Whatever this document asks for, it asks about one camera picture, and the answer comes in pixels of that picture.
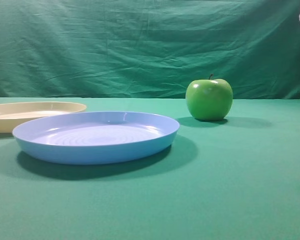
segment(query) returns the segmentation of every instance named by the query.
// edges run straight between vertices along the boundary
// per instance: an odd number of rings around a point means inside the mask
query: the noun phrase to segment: blue plate
[[[131,161],[169,147],[179,123],[167,116],[125,111],[69,113],[31,120],[12,134],[28,155],[72,165]]]

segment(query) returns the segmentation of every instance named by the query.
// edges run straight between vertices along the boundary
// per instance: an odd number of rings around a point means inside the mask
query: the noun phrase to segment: table
[[[184,99],[66,101],[177,119],[172,146],[104,166],[39,161],[0,134],[0,240],[300,240],[300,99],[235,100],[199,122]]]

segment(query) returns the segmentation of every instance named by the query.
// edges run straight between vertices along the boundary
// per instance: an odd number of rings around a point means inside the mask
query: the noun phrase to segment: cream plate
[[[0,133],[12,130],[27,121],[69,113],[80,113],[87,106],[76,102],[38,101],[0,104]]]

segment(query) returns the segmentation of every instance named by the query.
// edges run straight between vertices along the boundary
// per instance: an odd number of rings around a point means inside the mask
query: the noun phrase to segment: green apple
[[[229,113],[233,102],[230,84],[223,79],[192,81],[186,89],[185,100],[190,114],[201,121],[220,121]]]

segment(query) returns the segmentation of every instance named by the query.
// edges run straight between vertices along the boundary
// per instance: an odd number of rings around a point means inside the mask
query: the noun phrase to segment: plate
[[[75,102],[38,101],[0,104],[0,133],[12,130],[27,121],[68,113],[84,112],[86,105]]]
[[[132,111],[49,116],[17,126],[12,134],[28,155],[71,165],[132,161],[169,147],[180,127],[173,118]]]

